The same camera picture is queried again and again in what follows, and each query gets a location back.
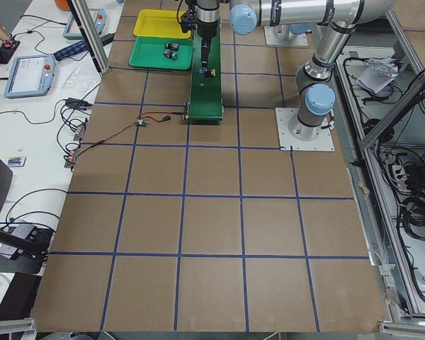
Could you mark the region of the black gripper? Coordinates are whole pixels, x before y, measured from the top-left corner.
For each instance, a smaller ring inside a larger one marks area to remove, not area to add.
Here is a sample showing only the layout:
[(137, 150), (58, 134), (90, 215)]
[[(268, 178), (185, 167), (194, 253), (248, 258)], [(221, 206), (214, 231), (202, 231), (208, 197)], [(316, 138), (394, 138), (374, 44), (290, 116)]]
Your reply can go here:
[(210, 45), (212, 39), (217, 35), (217, 28), (219, 21), (205, 22), (200, 19), (197, 20), (197, 33), (201, 37), (201, 67), (208, 68), (208, 61), (210, 56)]

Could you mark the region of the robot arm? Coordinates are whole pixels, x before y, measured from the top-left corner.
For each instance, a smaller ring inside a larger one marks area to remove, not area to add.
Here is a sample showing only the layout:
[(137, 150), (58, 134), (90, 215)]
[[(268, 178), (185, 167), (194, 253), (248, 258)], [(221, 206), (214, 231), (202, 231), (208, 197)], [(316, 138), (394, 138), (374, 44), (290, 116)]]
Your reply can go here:
[(326, 28), (312, 59), (296, 75), (300, 124), (314, 127), (322, 123), (324, 115), (314, 115), (307, 109), (307, 89), (315, 84), (328, 84), (336, 59), (355, 27), (384, 15), (393, 4), (373, 0), (231, 1), (229, 20), (239, 35), (248, 35), (259, 26), (315, 23)]
[(216, 0), (198, 0), (195, 10), (197, 34), (201, 37), (201, 67), (208, 68), (210, 46), (217, 35), (220, 20), (219, 2)]

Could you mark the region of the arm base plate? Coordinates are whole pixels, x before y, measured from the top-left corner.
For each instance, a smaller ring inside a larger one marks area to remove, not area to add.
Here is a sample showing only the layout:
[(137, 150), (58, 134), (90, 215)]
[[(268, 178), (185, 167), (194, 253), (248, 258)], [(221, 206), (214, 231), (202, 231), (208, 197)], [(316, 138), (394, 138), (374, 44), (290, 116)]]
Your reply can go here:
[(271, 47), (307, 48), (308, 24), (265, 26), (266, 45)]
[(298, 120), (297, 108), (276, 108), (279, 149), (282, 151), (334, 152), (332, 130), (326, 118), (307, 127)]

